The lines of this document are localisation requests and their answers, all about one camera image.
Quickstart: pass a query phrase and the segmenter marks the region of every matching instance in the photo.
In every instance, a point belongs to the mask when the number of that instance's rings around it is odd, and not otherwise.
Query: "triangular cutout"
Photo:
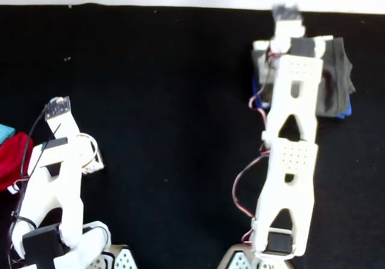
[[[294,115],[291,114],[288,116],[281,130],[279,131],[278,137],[287,138],[290,141],[301,140],[301,133]]]
[[[293,227],[293,222],[291,221],[289,210],[282,209],[271,223],[271,227],[291,230]]]

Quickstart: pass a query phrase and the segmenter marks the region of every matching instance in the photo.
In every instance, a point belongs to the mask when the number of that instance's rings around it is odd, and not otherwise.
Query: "red cloth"
[[[28,136],[20,132],[9,138],[0,146],[0,191],[6,190],[14,181],[20,179],[23,152]],[[31,158],[33,141],[28,144],[24,170],[27,173]]]

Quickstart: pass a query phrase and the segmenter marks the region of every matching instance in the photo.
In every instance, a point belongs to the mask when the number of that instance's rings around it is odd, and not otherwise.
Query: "folded fabric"
[[[324,61],[322,68],[322,78],[318,89],[316,104],[316,115],[324,117],[344,118],[351,114],[350,94],[355,92],[355,88],[350,79],[352,64],[346,56],[343,47],[343,38],[327,40],[325,53],[322,57]],[[254,63],[258,82],[253,84],[254,93],[258,91],[259,85],[265,81],[263,92],[260,99],[256,101],[264,108],[268,108],[273,96],[274,79],[259,79],[258,65],[264,58],[265,51],[253,51],[251,56]]]
[[[0,191],[6,190],[13,182],[20,178],[20,169],[24,153],[24,148],[28,136],[23,132],[6,140],[0,146]],[[27,154],[25,158],[25,174],[31,158],[33,149],[32,140],[28,144]]]
[[[14,128],[0,124],[0,144],[2,144],[6,139],[13,137],[13,135]]]

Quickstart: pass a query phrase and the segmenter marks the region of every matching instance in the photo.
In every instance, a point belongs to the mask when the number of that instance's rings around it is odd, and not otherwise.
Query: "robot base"
[[[294,269],[289,261],[267,263],[255,258],[251,246],[237,244],[231,246],[220,262],[218,269]]]

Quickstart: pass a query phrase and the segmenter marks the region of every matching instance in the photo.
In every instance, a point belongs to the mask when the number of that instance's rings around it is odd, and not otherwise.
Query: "black cloth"
[[[321,120],[309,242],[293,263],[384,268],[385,18],[303,15],[309,35],[343,37],[357,92],[351,117]],[[1,123],[28,131],[50,98],[69,95],[99,143],[106,169],[83,177],[84,221],[106,223],[140,268],[216,268],[250,228],[231,187],[260,146],[250,49],[272,36],[271,13],[88,4],[0,7],[0,19]],[[33,139],[50,136],[41,122]],[[239,183],[250,209],[265,172]],[[0,194],[1,268],[16,198]]]

